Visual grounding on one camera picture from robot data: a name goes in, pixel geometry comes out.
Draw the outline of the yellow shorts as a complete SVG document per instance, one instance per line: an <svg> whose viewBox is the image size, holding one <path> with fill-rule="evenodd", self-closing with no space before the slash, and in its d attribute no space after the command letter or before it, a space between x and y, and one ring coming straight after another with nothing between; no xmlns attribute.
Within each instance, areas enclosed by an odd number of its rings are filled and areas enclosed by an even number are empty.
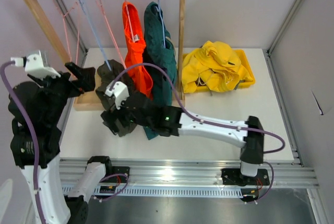
<svg viewBox="0 0 334 224"><path fill-rule="evenodd" d="M213 92L232 91L249 74L228 44L207 41L202 47L183 55L182 86L184 93L195 93L200 82Z"/></svg>

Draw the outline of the grey shorts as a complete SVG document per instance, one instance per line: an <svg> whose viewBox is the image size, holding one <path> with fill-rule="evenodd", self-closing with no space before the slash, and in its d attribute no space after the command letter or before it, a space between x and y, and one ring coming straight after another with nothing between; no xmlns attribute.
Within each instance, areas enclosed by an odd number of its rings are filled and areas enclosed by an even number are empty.
<svg viewBox="0 0 334 224"><path fill-rule="evenodd" d="M233 90L237 90L237 88L239 87L239 85L242 84L242 83L244 83L244 82L245 82L245 80L240 80L238 82L238 84L234 87ZM209 91L209 94L210 94L210 96L213 96L213 92L211 90Z"/></svg>

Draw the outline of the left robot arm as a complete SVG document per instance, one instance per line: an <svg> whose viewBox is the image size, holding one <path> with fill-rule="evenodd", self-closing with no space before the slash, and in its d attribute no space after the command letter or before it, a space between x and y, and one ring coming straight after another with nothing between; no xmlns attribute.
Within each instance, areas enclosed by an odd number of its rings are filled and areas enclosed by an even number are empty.
<svg viewBox="0 0 334 224"><path fill-rule="evenodd" d="M88 203L98 183L113 177L107 156L93 156L77 185L64 195L59 175L62 135L57 127L68 99L95 89L93 67L66 63L67 72L12 87L4 72L2 80L9 92L8 109L14 116L10 148L15 165L24 175L34 204L37 223L85 223Z"/></svg>

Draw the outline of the light blue wire hanger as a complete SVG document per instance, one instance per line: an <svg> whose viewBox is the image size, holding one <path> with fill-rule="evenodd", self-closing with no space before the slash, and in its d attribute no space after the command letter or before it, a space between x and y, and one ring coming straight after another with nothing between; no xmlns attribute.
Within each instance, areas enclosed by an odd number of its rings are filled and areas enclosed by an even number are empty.
<svg viewBox="0 0 334 224"><path fill-rule="evenodd" d="M111 68L111 66L110 66L110 63L109 63L109 61L108 61L108 59L107 59L107 56L106 56L106 53L105 53L105 51L104 51L104 48L102 47L100 37L98 36L97 30L96 30L96 28L95 28L95 26L94 26L94 24L93 24L92 19L91 19L91 16L90 16L90 13L89 13L89 9L88 9L88 6L86 5L85 0L78 0L78 2L79 2L79 5L80 5L80 7L81 7L81 10L83 11L85 17L87 18L88 24L89 24L89 26L90 26L90 28L91 28L91 31L92 31L93 35L94 35L94 38L95 38L95 40L96 40L96 43L97 43L97 45L98 45L98 47L99 47L99 49L100 49L100 51L101 51L101 53L102 53L102 56L103 56L103 58L104 58L104 62L105 62L105 64L107 65L109 71L112 71L112 68Z"/></svg>

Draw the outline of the olive green shorts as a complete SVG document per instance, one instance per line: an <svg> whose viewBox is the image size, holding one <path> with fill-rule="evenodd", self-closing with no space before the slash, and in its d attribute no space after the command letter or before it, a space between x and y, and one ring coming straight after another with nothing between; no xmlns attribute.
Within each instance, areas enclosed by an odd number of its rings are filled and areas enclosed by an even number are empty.
<svg viewBox="0 0 334 224"><path fill-rule="evenodd" d="M97 69L97 73L101 78L101 85L96 89L96 94L99 97L101 104L104 108L104 111L110 110L114 111L116 109L113 98L108 98L105 95L105 90L108 84L114 81L114 79L124 70L123 65L116 60L109 60L112 71L109 71L107 65L104 63L99 66ZM127 85L129 95L133 93L139 92L135 88L135 84L133 80L130 78L128 73L125 73L121 76L120 81ZM117 134L119 137L124 137L127 134L130 134L135 128L137 124L131 124L130 127L125 128L123 131Z"/></svg>

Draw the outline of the pink wire hanger olive shorts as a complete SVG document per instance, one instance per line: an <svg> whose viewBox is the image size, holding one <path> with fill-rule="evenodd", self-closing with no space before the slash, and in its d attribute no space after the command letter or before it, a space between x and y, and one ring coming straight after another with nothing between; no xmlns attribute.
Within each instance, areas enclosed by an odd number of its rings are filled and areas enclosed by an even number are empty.
<svg viewBox="0 0 334 224"><path fill-rule="evenodd" d="M108 33L109 33L109 35L110 35L110 37L111 37L111 40L112 40L112 42L113 42L113 45L114 45L114 47L115 47L115 49L116 49L116 51L117 51L117 53L118 53L118 56L119 56L120 61L121 61L122 65L123 65L123 68L126 69L125 60L124 60L124 58L123 58L123 56L122 56L122 54L121 54L121 52L120 52L120 49L119 49L119 47L118 47L118 45L117 45L117 42L116 42L116 39L115 39L115 37L114 37L113 31L112 31L112 29L111 29L111 26L110 26L110 24L109 24L108 18L107 18L107 16L106 16L106 13L105 13L105 9L104 9L102 0L98 0L98 1L97 1L97 5L99 6L99 9L100 9L100 11L101 11L101 13L102 13L102 16L103 16L103 18L104 18L104 22L105 22L106 27L107 27L107 29L108 29Z"/></svg>

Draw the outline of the pink wire hanger orange shorts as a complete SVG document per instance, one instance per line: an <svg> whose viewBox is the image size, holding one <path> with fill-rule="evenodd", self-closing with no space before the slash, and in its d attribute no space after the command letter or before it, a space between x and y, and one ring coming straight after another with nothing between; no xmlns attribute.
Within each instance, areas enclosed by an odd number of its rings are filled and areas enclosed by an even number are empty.
<svg viewBox="0 0 334 224"><path fill-rule="evenodd" d="M129 28L130 28L130 34L133 42L137 42L138 40L135 38L134 32L133 32L133 27L132 27L132 22L130 18L130 13L129 13L129 8L128 8L128 1L125 0L125 7L126 7L126 13L127 13L127 18L128 18L128 23L129 23Z"/></svg>

